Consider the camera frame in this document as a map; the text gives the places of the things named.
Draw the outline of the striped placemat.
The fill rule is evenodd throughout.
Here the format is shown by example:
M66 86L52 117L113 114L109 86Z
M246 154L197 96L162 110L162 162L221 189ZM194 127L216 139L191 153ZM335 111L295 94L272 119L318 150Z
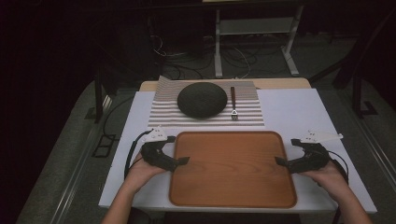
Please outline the striped placemat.
M222 112L207 119L190 118L177 106L179 93L192 81L170 80L160 77L150 109L149 127L233 127L264 126L262 109L256 88L252 81L218 81L210 82L219 85L227 94L228 102ZM236 111L238 120L231 118L233 110L231 87L235 88Z

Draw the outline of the wooden tray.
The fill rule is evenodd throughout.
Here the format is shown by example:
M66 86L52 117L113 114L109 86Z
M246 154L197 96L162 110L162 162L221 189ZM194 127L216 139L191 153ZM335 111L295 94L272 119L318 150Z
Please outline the wooden tray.
M275 132L184 132L174 157L188 163L173 172L169 200L176 206L292 208L296 190L286 152Z

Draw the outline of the dark round plate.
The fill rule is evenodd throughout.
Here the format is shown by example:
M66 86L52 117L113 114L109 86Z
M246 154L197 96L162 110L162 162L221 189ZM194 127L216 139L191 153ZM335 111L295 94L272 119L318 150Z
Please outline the dark round plate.
M197 82L185 87L177 97L179 110L190 118L215 117L226 107L228 97L223 88L210 82Z

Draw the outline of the brown handled fork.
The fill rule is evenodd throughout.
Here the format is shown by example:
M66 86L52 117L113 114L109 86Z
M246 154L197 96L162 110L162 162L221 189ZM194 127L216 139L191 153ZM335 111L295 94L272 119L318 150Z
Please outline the brown handled fork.
M235 96L235 88L231 87L231 97L232 97L232 106L233 110L231 112L231 118L232 120L236 121L238 120L238 113L236 111L236 96Z

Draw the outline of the person's left hand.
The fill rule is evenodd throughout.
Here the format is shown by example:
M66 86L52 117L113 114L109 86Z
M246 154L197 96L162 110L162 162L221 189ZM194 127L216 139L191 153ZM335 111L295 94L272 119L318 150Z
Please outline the person's left hand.
M124 180L124 185L128 191L137 193L152 177L162 173L164 173L164 169L150 165L138 153Z

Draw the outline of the dark metal stand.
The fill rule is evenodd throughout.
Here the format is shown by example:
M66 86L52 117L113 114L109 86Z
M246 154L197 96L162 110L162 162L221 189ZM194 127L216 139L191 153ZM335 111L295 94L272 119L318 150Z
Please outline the dark metal stand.
M106 69L98 70L93 80L94 107L89 109L86 118L98 123L104 115L105 97L116 95L117 90L118 85L114 74Z

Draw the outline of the black floor frame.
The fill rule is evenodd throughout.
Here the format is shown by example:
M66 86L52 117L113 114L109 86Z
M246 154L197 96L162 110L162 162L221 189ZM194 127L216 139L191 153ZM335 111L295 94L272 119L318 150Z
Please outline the black floor frame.
M94 158L107 158L116 140L115 134L102 134L92 156Z

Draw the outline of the person's right hand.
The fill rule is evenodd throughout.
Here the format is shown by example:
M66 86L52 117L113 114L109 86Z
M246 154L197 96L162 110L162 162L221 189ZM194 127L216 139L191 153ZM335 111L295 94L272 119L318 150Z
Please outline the person's right hand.
M319 170L303 172L302 175L313 179L337 202L349 193L347 182L332 161Z

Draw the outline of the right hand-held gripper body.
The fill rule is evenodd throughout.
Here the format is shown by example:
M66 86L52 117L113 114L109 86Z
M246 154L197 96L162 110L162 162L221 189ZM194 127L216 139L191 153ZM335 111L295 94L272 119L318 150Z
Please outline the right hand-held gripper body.
M325 133L309 130L307 135L301 138L302 143L311 145L312 152L304 154L304 160L307 163L307 171L316 171L324 167L331 159L329 151L322 143L343 138L341 133Z

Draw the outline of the dark stand with foot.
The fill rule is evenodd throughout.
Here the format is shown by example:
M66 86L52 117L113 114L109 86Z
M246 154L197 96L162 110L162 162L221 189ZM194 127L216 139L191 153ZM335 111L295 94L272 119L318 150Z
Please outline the dark stand with foot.
M332 85L338 90L345 89L349 83L352 83L351 107L360 119L364 116L377 115L374 106L369 101L362 100L362 75L359 68L365 52L365 49L352 49L340 61L340 71L332 82Z

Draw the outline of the white metal stand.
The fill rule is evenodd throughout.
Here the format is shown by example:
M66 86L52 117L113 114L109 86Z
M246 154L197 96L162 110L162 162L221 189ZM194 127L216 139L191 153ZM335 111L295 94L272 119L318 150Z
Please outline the white metal stand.
M288 42L281 48L284 61L293 77L299 76L299 71L291 56L291 49L297 35L304 6L297 6L293 17L262 18L262 19L230 19L224 20L220 10L216 11L215 23L215 77L222 78L220 55L220 38L223 35L273 35L287 34Z

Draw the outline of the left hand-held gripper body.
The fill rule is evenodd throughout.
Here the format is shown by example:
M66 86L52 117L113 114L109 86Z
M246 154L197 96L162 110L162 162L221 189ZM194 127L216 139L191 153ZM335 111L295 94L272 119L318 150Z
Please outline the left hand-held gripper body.
M144 145L141 148L143 160L152 166L166 170L166 158L163 153L163 147L167 140L168 136L162 127L153 128L144 139Z

